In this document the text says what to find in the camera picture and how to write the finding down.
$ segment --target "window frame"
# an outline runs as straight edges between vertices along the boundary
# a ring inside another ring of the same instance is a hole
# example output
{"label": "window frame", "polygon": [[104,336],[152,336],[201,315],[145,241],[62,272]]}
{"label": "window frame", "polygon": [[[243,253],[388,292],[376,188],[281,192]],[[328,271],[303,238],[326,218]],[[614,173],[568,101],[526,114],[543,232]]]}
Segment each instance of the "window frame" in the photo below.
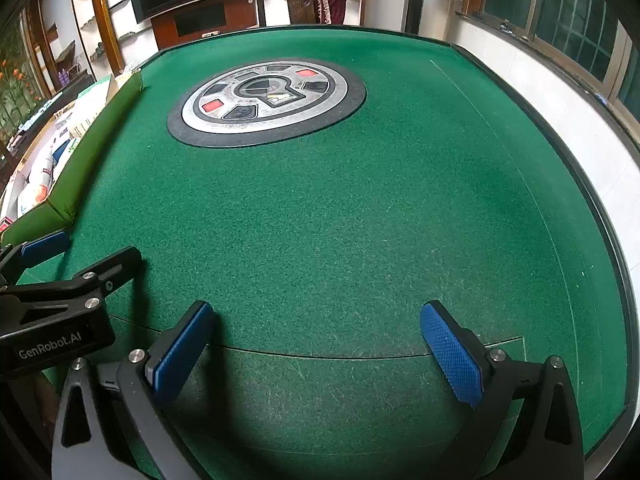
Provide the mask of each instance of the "window frame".
{"label": "window frame", "polygon": [[[573,60],[567,56],[567,54],[558,50],[556,47],[536,35],[544,1],[545,0],[530,1],[527,23],[524,28],[510,23],[510,29],[513,31],[514,35],[523,41],[527,41],[537,51],[539,51],[540,54],[551,58],[553,62],[567,70],[569,74],[574,76],[576,79],[583,81],[595,92],[602,95],[609,103],[610,108],[612,108],[624,125],[631,131],[632,135],[636,138],[636,141],[640,142],[640,121],[636,119],[629,110],[627,110],[625,105],[618,98],[618,93],[620,92],[620,88],[622,87],[622,83],[626,75],[626,70],[628,69],[631,49],[633,46],[631,38],[626,33],[626,30],[620,21],[618,21],[616,37],[614,40],[611,58],[607,66],[607,71],[603,81],[600,81],[587,69],[578,64],[577,61]],[[469,12],[466,12],[466,14],[471,15],[471,17],[476,15],[490,27],[500,30],[500,24],[504,23],[505,19],[484,12],[485,4],[486,0],[481,0],[479,10],[476,12],[470,12],[471,9],[467,9]]]}

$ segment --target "shelf item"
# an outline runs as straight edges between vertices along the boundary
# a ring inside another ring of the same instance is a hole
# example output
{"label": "shelf item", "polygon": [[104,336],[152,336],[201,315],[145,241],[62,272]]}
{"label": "shelf item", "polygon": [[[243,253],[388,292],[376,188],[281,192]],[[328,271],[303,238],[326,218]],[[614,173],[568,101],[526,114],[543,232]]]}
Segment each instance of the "shelf item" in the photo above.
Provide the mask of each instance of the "shelf item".
{"label": "shelf item", "polygon": [[99,59],[105,57],[106,51],[102,46],[102,42],[98,43],[98,46],[95,48],[95,52],[89,56],[89,61],[95,62]]}

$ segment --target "silver circular panel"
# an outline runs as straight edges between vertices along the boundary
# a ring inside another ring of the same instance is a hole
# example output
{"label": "silver circular panel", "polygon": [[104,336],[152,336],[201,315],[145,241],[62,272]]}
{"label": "silver circular panel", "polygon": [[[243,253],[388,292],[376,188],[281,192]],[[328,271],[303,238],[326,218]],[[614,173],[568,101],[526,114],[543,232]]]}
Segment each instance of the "silver circular panel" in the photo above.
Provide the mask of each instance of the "silver circular panel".
{"label": "silver circular panel", "polygon": [[[274,66],[280,70],[270,70]],[[242,92],[252,82],[268,78],[274,83],[266,89],[271,93],[249,96]],[[310,90],[308,83],[327,84],[326,91]],[[340,104],[348,88],[338,72],[320,64],[296,60],[258,63],[204,83],[185,102],[182,118],[187,126],[212,134],[260,132],[317,117]],[[216,108],[206,108],[210,103],[216,103]],[[234,120],[228,115],[237,107],[257,108],[257,113],[245,120]]]}
{"label": "silver circular panel", "polygon": [[210,76],[172,108],[167,128],[191,146],[235,148],[316,132],[366,99],[349,70],[313,59],[270,59]]}

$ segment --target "black button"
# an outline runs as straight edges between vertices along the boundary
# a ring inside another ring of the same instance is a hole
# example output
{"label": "black button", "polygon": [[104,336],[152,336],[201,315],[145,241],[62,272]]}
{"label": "black button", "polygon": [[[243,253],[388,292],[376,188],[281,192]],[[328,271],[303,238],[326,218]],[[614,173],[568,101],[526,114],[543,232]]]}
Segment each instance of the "black button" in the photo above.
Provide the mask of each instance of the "black button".
{"label": "black button", "polygon": [[256,105],[249,106],[237,106],[231,110],[223,119],[228,120],[242,120],[242,119],[255,119],[258,115],[258,107]]}
{"label": "black button", "polygon": [[206,97],[208,95],[217,94],[219,92],[222,92],[225,88],[226,88],[226,85],[213,85],[213,86],[210,86],[209,88],[207,88],[207,91],[204,92],[204,94],[202,94],[202,96]]}
{"label": "black button", "polygon": [[303,88],[305,90],[311,90],[312,92],[324,94],[329,88],[329,83],[327,81],[307,81]]}
{"label": "black button", "polygon": [[250,77],[253,77],[254,75],[258,75],[257,72],[247,72],[244,74],[240,74],[236,76],[236,81],[244,81],[245,79],[249,79]]}

